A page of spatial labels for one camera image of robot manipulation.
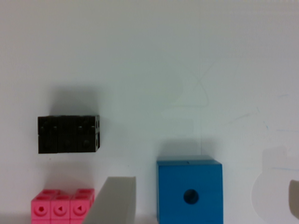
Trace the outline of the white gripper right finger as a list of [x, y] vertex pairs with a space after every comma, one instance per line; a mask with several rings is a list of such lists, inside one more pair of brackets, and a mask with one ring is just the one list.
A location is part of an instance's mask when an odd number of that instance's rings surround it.
[[299, 218], [299, 181], [292, 180], [289, 185], [289, 207], [292, 215]]

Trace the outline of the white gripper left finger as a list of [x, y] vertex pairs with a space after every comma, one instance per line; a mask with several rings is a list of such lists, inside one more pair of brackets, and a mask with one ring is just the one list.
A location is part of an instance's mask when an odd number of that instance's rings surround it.
[[136, 178], [110, 176], [82, 224], [135, 224]]

